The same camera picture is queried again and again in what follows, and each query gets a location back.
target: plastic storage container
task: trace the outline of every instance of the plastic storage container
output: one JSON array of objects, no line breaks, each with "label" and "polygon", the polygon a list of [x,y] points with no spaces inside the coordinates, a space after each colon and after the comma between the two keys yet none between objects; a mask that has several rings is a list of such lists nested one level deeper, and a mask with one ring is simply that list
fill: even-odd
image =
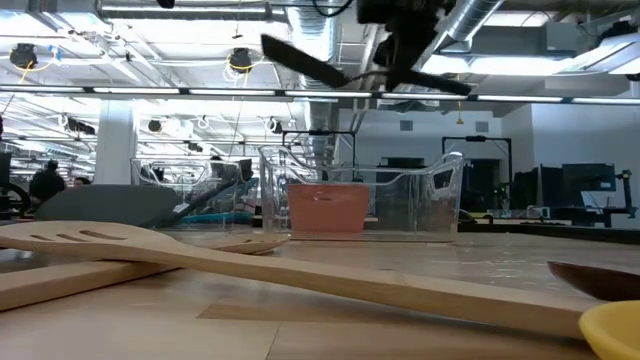
[{"label": "plastic storage container", "polygon": [[260,148],[263,227],[295,238],[451,241],[463,158],[424,169],[313,167],[287,148]]},{"label": "plastic storage container", "polygon": [[164,186],[176,191],[183,212],[170,227],[198,230],[231,230],[233,224],[250,224],[253,209],[242,202],[258,180],[242,181],[237,163],[210,160],[131,160],[132,184]]}]

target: wooden countertop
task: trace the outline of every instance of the wooden countertop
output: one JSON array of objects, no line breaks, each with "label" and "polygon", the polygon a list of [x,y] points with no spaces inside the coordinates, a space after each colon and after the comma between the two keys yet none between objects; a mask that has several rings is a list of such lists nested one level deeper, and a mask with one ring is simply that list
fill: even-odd
[{"label": "wooden countertop", "polygon": [[[273,256],[573,296],[583,295],[547,260],[640,270],[640,247],[459,235],[455,244],[294,241]],[[0,272],[65,261],[3,250]],[[12,360],[595,359],[582,342],[191,270],[0,313],[0,349]]]}]

